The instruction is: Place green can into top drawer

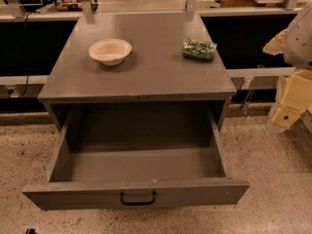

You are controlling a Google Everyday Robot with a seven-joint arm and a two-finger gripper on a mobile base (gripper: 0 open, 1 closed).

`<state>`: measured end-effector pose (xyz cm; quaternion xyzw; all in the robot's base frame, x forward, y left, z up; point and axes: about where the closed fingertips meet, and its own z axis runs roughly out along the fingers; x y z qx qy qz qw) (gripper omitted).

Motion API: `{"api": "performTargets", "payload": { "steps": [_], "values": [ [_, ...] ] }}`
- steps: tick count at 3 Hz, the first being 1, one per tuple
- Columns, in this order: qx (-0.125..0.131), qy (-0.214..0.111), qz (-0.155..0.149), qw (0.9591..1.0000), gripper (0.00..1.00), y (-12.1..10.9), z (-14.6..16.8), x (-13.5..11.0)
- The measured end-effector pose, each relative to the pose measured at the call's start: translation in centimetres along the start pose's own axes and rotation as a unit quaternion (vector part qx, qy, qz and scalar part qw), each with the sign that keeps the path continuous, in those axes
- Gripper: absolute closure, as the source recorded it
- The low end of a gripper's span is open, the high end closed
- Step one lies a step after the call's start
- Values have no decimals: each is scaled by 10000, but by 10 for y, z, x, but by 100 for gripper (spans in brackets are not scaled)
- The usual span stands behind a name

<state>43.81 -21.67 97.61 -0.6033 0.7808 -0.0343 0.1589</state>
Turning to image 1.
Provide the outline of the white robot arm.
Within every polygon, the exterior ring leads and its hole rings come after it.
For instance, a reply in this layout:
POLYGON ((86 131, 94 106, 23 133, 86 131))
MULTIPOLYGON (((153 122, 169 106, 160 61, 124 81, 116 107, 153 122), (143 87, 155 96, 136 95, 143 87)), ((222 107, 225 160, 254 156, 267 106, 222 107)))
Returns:
POLYGON ((312 104, 312 3, 307 3, 262 51, 271 56, 282 54, 284 62, 294 67, 291 75, 279 78, 267 121, 273 133, 282 133, 312 104))

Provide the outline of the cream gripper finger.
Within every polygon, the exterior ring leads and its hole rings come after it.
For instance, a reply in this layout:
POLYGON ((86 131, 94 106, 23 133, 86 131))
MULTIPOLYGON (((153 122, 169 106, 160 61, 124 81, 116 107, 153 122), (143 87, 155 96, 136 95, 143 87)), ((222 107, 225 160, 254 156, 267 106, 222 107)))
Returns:
POLYGON ((271 56, 277 56, 283 52, 284 43, 288 31, 286 29, 280 31, 268 43, 265 44, 262 51, 271 56))
POLYGON ((312 71, 301 69, 286 79, 277 110, 271 123, 288 130, 312 104, 312 71))

